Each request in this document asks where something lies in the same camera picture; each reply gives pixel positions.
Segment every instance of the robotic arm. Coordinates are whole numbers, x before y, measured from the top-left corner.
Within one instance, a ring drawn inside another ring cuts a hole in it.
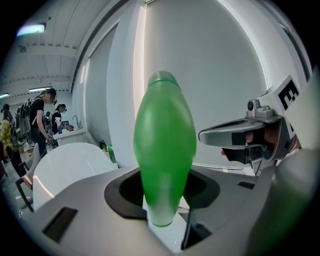
[[[221,147],[229,161],[250,164],[255,175],[259,176],[261,170],[276,165],[297,143],[286,110],[299,94],[300,90],[289,75],[278,87],[249,100],[244,118],[200,131],[199,141]],[[277,131],[274,145],[264,140],[265,129]],[[251,131],[253,141],[247,143],[246,133]]]

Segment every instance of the ceiling light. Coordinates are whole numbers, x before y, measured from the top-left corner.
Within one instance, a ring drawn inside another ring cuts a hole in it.
[[[82,84],[82,83],[84,82],[85,68],[86,68],[86,65],[84,65],[84,66],[82,67],[80,84]]]
[[[22,36],[26,34],[34,34],[34,33],[43,33],[45,32],[46,24],[32,24],[32,25],[26,25],[19,29],[16,36]]]
[[[0,99],[8,97],[8,96],[10,96],[9,93],[2,94],[2,95],[0,95]]]
[[[45,89],[51,89],[52,86],[49,86],[49,87],[39,87],[39,88],[32,88],[32,89],[29,89],[29,92],[38,92],[38,91],[43,91]]]

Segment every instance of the faucet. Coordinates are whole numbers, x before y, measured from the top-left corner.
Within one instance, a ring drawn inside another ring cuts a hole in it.
[[[78,129],[79,130],[82,129],[83,127],[81,126],[81,121],[80,122],[78,121],[78,117],[76,115],[72,117],[72,120],[74,120],[75,118],[76,118],[76,125],[78,126]]]

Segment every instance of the green bottle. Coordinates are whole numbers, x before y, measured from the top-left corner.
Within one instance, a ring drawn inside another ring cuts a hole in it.
[[[171,224],[196,154],[196,130],[188,104],[174,76],[151,76],[136,117],[136,160],[148,206],[158,227]]]
[[[109,157],[112,163],[116,163],[116,157],[114,150],[112,149],[112,144],[109,144],[108,146],[108,151],[109,151]]]

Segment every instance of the counter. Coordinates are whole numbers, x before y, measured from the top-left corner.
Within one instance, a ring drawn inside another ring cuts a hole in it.
[[[53,135],[53,138],[57,140],[59,146],[69,143],[83,143],[86,141],[84,138],[84,133],[86,131],[86,129],[82,128],[79,130],[63,132],[61,134],[56,133]]]

